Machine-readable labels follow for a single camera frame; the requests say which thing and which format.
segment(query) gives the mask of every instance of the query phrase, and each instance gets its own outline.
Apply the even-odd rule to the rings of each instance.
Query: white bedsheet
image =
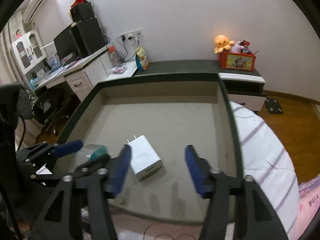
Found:
[[[244,176],[252,175],[258,182],[290,239],[299,202],[298,182],[291,158],[261,117],[239,104],[230,104],[238,128]]]

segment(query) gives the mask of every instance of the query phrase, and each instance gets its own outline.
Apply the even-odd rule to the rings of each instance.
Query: orange octopus plush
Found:
[[[231,45],[234,45],[235,43],[235,41],[229,41],[229,39],[224,35],[218,35],[214,39],[214,44],[216,45],[216,47],[214,48],[214,53],[221,53],[223,52],[223,49],[230,50]]]

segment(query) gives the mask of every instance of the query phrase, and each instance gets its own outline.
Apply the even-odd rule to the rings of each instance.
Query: office chair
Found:
[[[60,120],[69,118],[69,115],[65,115],[65,111],[70,100],[71,97],[59,88],[50,88],[39,96],[33,111],[35,118],[46,126],[48,134],[52,130],[55,135],[58,135],[57,125]]]

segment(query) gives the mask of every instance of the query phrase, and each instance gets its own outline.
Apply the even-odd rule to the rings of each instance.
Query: air conditioner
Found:
[[[35,16],[38,8],[45,2],[46,0],[31,0],[28,4],[26,10],[23,13],[23,21],[25,23],[30,22]]]

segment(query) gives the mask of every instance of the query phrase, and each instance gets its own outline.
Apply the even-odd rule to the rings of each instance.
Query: pink blanket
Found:
[[[297,240],[306,230],[320,206],[320,174],[299,186],[299,212],[291,240]]]

